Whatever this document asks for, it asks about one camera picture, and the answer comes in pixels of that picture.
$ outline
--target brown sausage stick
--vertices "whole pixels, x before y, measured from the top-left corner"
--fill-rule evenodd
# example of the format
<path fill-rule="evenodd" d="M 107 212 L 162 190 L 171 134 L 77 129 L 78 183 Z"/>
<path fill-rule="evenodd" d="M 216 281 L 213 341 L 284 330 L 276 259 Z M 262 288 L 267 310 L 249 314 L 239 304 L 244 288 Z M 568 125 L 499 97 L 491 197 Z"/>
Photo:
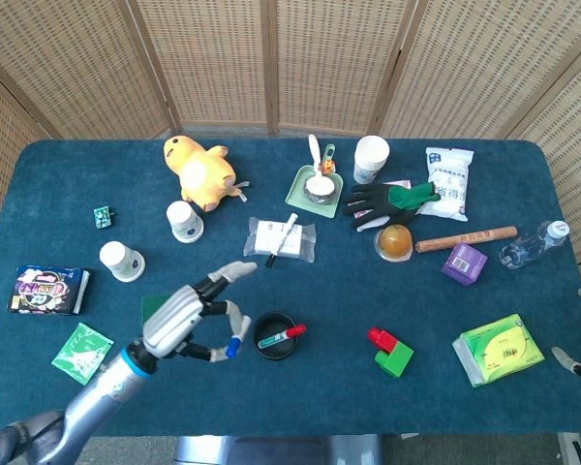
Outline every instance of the brown sausage stick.
<path fill-rule="evenodd" d="M 468 232 L 466 234 L 451 235 L 450 237 L 439 237 L 437 239 L 420 240 L 415 244 L 417 252 L 431 252 L 433 250 L 451 249 L 456 244 L 466 242 L 477 244 L 479 242 L 490 242 L 491 240 L 507 239 L 514 237 L 518 231 L 513 226 L 496 228 L 494 230 Z"/>

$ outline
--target purple box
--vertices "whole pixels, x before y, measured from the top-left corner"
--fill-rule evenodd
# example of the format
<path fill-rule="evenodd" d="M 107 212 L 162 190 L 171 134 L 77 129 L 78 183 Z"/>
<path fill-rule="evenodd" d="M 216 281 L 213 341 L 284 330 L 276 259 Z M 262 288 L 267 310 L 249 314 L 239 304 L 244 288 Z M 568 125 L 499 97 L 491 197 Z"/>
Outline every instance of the purple box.
<path fill-rule="evenodd" d="M 442 273 L 455 279 L 463 286 L 473 284 L 486 263 L 486 256 L 475 250 L 471 245 L 457 244 L 449 254 L 442 268 Z"/>

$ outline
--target black glove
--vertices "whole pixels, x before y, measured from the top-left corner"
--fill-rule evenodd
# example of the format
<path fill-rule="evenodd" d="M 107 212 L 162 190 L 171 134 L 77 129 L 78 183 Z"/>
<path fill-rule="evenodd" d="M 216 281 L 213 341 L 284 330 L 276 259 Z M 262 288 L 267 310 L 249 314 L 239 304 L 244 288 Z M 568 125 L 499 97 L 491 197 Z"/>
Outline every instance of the black glove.
<path fill-rule="evenodd" d="M 343 214 L 352 215 L 357 211 L 372 210 L 353 220 L 351 226 L 354 229 L 382 216 L 389 218 L 384 226 L 406 225 L 425 202 L 438 201 L 441 198 L 439 194 L 435 194 L 433 182 L 425 182 L 411 189 L 388 184 L 360 184 L 352 186 L 352 191 L 344 200 L 347 206 Z"/>

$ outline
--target robotic hand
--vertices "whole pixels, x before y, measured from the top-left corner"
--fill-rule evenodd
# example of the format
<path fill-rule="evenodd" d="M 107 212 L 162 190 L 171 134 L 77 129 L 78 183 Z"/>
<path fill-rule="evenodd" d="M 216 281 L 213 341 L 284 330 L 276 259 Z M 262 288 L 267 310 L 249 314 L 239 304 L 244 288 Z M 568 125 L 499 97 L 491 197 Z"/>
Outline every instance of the robotic hand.
<path fill-rule="evenodd" d="M 26 453 L 29 464 L 72 465 L 88 438 L 157 371 L 161 358 L 180 354 L 209 361 L 236 356 L 250 326 L 230 301 L 213 299 L 255 263 L 233 262 L 210 273 L 195 286 L 184 286 L 146 322 L 141 338 L 116 356 L 67 406 L 65 412 L 45 412 L 0 431 L 0 465 Z M 190 342 L 192 330 L 209 315 L 228 315 L 232 337 L 220 349 Z"/>
<path fill-rule="evenodd" d="M 347 206 L 343 214 L 372 210 L 353 220 L 351 226 L 355 229 L 381 217 L 386 218 L 383 226 L 406 225 L 422 205 L 440 199 L 433 182 L 418 184 L 411 189 L 388 184 L 357 185 L 352 186 L 352 191 L 344 200 Z"/>

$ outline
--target stuffed animal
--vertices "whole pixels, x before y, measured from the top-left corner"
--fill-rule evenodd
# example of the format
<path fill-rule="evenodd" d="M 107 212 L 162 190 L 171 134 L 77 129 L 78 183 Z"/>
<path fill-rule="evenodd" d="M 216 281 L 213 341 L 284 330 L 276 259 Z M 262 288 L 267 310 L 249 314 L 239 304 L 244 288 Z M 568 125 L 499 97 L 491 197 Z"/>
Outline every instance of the stuffed animal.
<path fill-rule="evenodd" d="M 247 184 L 234 185 L 236 175 L 224 160 L 228 151 L 221 145 L 204 150 L 187 136 L 166 140 L 164 158 L 168 167 L 178 174 L 184 201 L 194 202 L 202 211 L 211 211 L 225 196 L 246 200 L 239 187 Z"/>

